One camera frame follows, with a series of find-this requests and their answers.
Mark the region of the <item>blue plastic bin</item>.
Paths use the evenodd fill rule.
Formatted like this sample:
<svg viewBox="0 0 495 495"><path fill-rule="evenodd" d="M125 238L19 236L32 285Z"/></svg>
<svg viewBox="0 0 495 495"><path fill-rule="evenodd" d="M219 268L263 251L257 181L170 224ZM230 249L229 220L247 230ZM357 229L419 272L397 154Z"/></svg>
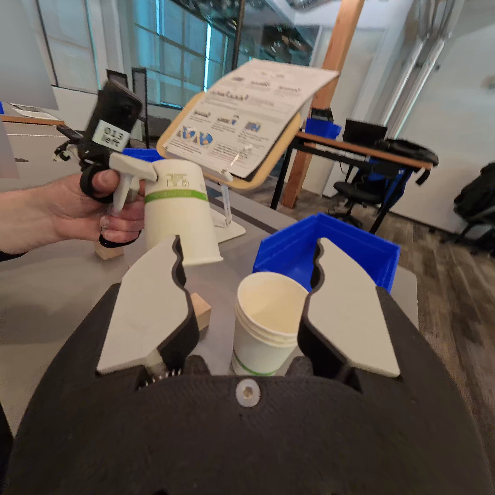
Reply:
<svg viewBox="0 0 495 495"><path fill-rule="evenodd" d="M122 152L123 155L137 158L146 162L155 162L162 160L163 157L154 148L125 148Z"/></svg>
<svg viewBox="0 0 495 495"><path fill-rule="evenodd" d="M327 238L357 262L375 284L392 292L400 258L399 245L323 213L309 216L261 241L253 273L287 276L309 292L317 241Z"/></svg>
<svg viewBox="0 0 495 495"><path fill-rule="evenodd" d="M325 139L335 140L341 134L342 127L332 121L307 118L304 132Z"/></svg>

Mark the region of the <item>black bag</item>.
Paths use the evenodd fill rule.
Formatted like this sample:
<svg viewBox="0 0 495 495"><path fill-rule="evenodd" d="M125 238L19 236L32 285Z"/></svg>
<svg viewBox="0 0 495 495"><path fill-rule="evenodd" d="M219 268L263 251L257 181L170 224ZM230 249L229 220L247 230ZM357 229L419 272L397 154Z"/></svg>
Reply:
<svg viewBox="0 0 495 495"><path fill-rule="evenodd" d="M379 139L374 143L374 148L402 157L428 162L433 167L439 165L439 157L435 152L405 139Z"/></svg>

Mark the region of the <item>instruction sheet on wooden stand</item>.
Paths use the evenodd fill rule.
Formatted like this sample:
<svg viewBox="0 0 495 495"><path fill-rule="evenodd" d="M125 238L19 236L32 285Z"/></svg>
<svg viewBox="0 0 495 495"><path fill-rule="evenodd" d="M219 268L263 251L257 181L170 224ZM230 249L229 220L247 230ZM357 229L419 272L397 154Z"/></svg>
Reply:
<svg viewBox="0 0 495 495"><path fill-rule="evenodd" d="M195 95L190 102L184 107L179 115L173 120L169 127L158 139L157 151L163 158L172 158L172 154L165 150L166 142L174 137L178 133L181 122L185 119L190 110L193 110L195 105L199 103L204 97L205 93ZM251 179L242 179L230 172L232 165L223 166L211 166L204 165L203 174L204 177L213 182L219 183L222 191L222 200L224 201L224 216L227 217L228 207L230 206L229 192L227 188L234 189L236 191L248 191L260 187L267 179L271 171L274 169L279 158L282 157L284 151L288 148L295 134L299 130L300 115L297 113L293 119L289 122L285 130L281 133L279 139L272 146L268 155L254 172ZM216 211L214 213L215 221L215 234L218 243L223 243L234 238L238 238L245 234L245 228L238 225L236 222L225 219L221 221L220 214Z"/></svg>

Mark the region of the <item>person's left forearm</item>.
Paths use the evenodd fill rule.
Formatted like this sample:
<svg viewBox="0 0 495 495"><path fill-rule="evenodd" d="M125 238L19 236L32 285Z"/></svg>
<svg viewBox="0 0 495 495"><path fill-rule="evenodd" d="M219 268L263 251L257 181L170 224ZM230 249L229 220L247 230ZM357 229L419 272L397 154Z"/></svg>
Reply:
<svg viewBox="0 0 495 495"><path fill-rule="evenodd" d="M1 193L1 262L43 246L45 217L36 188Z"/></svg>

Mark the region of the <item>wooden top desk black frame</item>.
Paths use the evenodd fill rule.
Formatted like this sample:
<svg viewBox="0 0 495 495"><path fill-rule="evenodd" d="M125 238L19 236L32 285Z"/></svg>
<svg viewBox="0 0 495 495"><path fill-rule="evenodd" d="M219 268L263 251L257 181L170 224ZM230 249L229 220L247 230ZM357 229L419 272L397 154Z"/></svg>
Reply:
<svg viewBox="0 0 495 495"><path fill-rule="evenodd" d="M289 160L294 150L320 156L334 162L349 165L349 170L358 168L366 173L380 174L390 179L386 197L379 207L376 219L369 233L376 234L390 208L399 199L399 193L412 173L422 174L417 183L424 183L433 166L424 161L406 158L397 154L376 150L359 145L325 139L299 131L286 149L284 161L276 182L270 208L276 210L281 199L284 179L287 174Z"/></svg>

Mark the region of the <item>person's left hand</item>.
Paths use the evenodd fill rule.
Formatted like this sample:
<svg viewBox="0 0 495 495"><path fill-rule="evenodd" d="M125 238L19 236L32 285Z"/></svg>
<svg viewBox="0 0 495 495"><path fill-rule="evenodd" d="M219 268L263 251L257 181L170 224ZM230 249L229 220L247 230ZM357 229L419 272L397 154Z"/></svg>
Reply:
<svg viewBox="0 0 495 495"><path fill-rule="evenodd" d="M109 204L85 195L80 187L80 175L71 175L54 181L36 193L42 220L35 228L42 245L64 240L99 241L111 244L130 244L135 241L145 224L145 184L133 201L118 211Z"/></svg>

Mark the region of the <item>small wooden block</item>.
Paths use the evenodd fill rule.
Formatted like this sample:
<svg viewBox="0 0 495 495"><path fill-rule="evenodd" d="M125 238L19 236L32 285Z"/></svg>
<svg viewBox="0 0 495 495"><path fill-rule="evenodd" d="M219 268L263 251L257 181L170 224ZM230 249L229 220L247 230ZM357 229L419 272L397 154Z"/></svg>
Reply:
<svg viewBox="0 0 495 495"><path fill-rule="evenodd" d="M101 260L108 260L124 255L123 247L108 248L104 247L100 242L94 242L95 254Z"/></svg>
<svg viewBox="0 0 495 495"><path fill-rule="evenodd" d="M191 301L193 304L194 314L197 322L197 326L200 332L208 328L212 308L211 306L197 293L191 294Z"/></svg>

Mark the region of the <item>black laptop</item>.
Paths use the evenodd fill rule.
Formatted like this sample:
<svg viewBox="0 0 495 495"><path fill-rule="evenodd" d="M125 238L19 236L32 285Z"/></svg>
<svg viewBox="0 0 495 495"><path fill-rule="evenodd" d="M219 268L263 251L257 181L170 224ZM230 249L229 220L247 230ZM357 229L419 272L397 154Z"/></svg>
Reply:
<svg viewBox="0 0 495 495"><path fill-rule="evenodd" d="M346 143L372 148L384 139L387 126L346 119L342 139Z"/></svg>

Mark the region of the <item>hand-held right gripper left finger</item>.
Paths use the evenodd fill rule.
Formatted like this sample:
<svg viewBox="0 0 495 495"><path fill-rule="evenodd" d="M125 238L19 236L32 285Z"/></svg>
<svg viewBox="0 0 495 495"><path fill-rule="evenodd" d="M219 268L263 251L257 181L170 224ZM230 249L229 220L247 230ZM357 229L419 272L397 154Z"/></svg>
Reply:
<svg viewBox="0 0 495 495"><path fill-rule="evenodd" d="M136 366L148 375L186 375L200 331L178 235L167 236L123 277L97 365L101 375Z"/></svg>

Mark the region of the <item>wooden pillar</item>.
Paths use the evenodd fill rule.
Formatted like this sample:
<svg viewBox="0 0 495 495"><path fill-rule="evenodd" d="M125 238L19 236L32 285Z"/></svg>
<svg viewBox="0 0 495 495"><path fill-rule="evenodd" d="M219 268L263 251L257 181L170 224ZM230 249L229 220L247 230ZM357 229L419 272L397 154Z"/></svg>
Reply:
<svg viewBox="0 0 495 495"><path fill-rule="evenodd" d="M322 68L341 73L364 3L365 1L341 1ZM314 96L310 108L328 108L332 102L336 87L337 79L334 79L319 90ZM282 198L282 206L290 209L294 208L302 190L311 160L312 155L309 153L301 151L296 153Z"/></svg>

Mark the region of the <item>grey desk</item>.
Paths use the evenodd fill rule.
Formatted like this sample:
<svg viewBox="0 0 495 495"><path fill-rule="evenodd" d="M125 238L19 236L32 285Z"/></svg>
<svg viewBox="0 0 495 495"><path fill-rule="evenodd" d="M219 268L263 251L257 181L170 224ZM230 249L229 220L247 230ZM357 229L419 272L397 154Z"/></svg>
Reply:
<svg viewBox="0 0 495 495"><path fill-rule="evenodd" d="M238 285L251 274L260 242L268 230L295 220L235 193L234 220L246 233L220 244L223 261L186 267L187 290L212 308L206 335L193 354L214 375L230 375L234 300ZM140 238L125 255L100 260L92 244L65 241L1 263L1 405L15 436L46 368L74 330L142 254Z"/></svg>

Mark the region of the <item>black office chair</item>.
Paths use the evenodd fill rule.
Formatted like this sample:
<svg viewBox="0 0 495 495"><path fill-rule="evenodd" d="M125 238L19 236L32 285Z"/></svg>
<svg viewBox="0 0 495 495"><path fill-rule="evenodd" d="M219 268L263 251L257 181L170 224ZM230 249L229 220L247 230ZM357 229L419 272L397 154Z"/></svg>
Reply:
<svg viewBox="0 0 495 495"><path fill-rule="evenodd" d="M454 199L454 213L466 226L460 233L441 238L441 244L455 243L467 246L471 254L487 252L494 258L494 162L486 164L479 176L468 183ZM477 238L468 238L475 227L486 227Z"/></svg>
<svg viewBox="0 0 495 495"><path fill-rule="evenodd" d="M356 176L349 181L336 182L334 188L345 198L344 212L328 209L327 214L344 223L357 228L362 228L362 221L352 215L355 206L380 207L385 200L390 179L380 174L358 171Z"/></svg>

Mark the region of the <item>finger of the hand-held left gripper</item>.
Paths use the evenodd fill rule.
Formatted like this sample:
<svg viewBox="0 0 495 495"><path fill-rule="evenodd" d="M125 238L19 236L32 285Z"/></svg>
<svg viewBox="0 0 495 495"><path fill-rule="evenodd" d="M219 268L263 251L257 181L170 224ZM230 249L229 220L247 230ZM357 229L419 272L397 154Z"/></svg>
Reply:
<svg viewBox="0 0 495 495"><path fill-rule="evenodd" d="M119 184L113 193L113 210L121 212L127 202L133 202L141 181L158 181L158 174L150 162L121 153L112 153L109 168L119 175Z"/></svg>

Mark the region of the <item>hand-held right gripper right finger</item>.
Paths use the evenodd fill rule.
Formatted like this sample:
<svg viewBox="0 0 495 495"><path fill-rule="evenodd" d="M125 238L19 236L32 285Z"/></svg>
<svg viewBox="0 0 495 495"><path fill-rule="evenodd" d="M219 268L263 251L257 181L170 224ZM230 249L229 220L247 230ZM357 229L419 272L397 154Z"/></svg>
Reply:
<svg viewBox="0 0 495 495"><path fill-rule="evenodd" d="M346 381L355 369L400 376L377 286L327 238L317 241L298 345L317 377Z"/></svg>

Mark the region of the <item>printed instruction sheet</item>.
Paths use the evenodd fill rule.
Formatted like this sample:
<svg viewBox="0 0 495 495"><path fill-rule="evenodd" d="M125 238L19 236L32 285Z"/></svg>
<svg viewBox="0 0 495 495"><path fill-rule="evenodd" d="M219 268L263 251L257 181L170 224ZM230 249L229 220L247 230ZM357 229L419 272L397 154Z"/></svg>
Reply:
<svg viewBox="0 0 495 495"><path fill-rule="evenodd" d="M192 102L161 146L215 175L246 179L268 157L303 105L339 72L253 59Z"/></svg>

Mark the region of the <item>white paper cup green band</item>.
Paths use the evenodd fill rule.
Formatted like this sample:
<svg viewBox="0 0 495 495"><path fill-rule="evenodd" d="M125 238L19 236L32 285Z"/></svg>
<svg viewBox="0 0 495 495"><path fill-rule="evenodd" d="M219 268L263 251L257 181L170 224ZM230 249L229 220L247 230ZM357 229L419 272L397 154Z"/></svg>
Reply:
<svg viewBox="0 0 495 495"><path fill-rule="evenodd" d="M201 168L182 159L152 162L155 182L145 182L145 246L180 237L183 264L218 263L220 255Z"/></svg>
<svg viewBox="0 0 495 495"><path fill-rule="evenodd" d="M308 291L293 279L272 272L244 278L234 303L231 365L237 376L274 376L298 344Z"/></svg>

